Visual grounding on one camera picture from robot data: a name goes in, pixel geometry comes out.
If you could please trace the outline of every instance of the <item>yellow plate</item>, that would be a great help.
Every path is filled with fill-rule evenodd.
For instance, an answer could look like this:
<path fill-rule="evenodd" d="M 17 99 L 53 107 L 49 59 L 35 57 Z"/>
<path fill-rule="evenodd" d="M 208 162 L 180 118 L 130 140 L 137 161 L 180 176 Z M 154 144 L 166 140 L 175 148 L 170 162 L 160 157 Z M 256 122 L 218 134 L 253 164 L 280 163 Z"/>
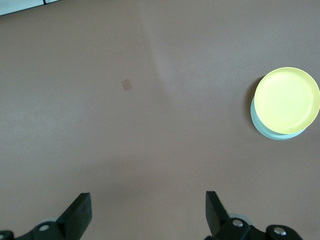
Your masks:
<path fill-rule="evenodd" d="M 307 128 L 320 109 L 320 91 L 305 71 L 282 67 L 269 72 L 254 95 L 257 116 L 268 129 L 293 134 Z"/>

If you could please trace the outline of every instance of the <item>silver bolt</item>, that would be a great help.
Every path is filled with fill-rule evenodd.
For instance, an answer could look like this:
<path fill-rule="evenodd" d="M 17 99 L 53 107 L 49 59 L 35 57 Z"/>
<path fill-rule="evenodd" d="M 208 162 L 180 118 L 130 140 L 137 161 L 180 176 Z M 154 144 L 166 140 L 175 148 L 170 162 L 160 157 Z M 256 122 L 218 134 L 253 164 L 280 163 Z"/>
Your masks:
<path fill-rule="evenodd" d="M 274 228 L 274 232 L 276 234 L 281 235 L 281 236 L 287 235 L 286 231 L 283 228 L 278 227 L 278 226 Z"/>
<path fill-rule="evenodd" d="M 50 228 L 50 226 L 48 224 L 46 224 L 46 225 L 39 227 L 39 231 L 43 232 L 43 231 L 47 230 L 48 228 Z"/>
<path fill-rule="evenodd" d="M 236 219 L 232 221 L 232 224 L 235 225 L 236 227 L 241 228 L 244 224 L 242 223 L 242 221 Z"/>

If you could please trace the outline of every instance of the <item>light blue plate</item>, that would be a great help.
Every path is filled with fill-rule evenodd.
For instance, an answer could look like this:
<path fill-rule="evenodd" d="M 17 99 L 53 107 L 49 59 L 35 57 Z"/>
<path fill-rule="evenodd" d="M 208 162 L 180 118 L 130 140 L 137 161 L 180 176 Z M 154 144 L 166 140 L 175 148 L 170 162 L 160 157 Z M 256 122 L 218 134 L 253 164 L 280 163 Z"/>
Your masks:
<path fill-rule="evenodd" d="M 270 130 L 269 128 L 267 128 L 259 119 L 257 113 L 256 113 L 256 109 L 255 109 L 255 98 L 253 98 L 252 102 L 251 102 L 251 108 L 250 108 L 250 112 L 251 112 L 251 119 L 253 122 L 253 125 L 255 126 L 255 128 L 265 137 L 272 139 L 272 140 L 287 140 L 287 139 L 292 139 L 296 136 L 298 136 L 299 134 L 301 134 L 305 129 L 295 132 L 295 133 L 290 133 L 290 134 L 281 134 L 275 131 Z"/>

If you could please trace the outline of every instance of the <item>gray tabletop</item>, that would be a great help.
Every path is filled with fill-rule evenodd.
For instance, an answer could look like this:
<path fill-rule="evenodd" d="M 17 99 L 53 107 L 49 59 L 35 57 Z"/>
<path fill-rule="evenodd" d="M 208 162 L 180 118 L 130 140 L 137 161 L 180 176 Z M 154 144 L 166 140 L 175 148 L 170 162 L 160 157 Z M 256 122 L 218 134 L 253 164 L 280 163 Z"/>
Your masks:
<path fill-rule="evenodd" d="M 318 239 L 320 119 L 274 141 L 249 104 L 276 68 L 320 83 L 319 9 L 62 0 L 0 16 L 0 229 L 24 234 L 90 192 L 83 240 L 202 240 L 214 190 L 262 231 Z"/>

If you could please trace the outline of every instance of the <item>plate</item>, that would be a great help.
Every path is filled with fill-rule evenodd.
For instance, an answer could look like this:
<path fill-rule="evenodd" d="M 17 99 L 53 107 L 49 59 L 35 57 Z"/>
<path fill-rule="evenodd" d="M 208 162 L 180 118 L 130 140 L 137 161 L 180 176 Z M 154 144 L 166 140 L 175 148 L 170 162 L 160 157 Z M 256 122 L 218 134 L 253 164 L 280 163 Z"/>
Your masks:
<path fill-rule="evenodd" d="M 252 122 L 253 122 L 253 125 L 255 126 L 255 128 L 259 131 L 259 133 L 261 133 L 263 136 L 265 136 L 269 139 L 272 139 L 272 140 L 292 139 L 304 131 L 304 129 L 303 129 L 303 130 L 295 132 L 295 133 L 282 134 L 282 133 L 278 133 L 278 132 L 272 131 L 269 128 L 267 128 L 260 121 L 259 117 L 257 116 L 256 109 L 255 109 L 255 98 L 253 98 L 253 100 L 251 102 L 250 113 L 251 113 L 251 119 L 252 119 Z"/>
<path fill-rule="evenodd" d="M 268 73 L 254 95 L 256 114 L 265 127 L 280 134 L 307 128 L 320 109 L 320 91 L 305 71 L 282 67 Z"/>

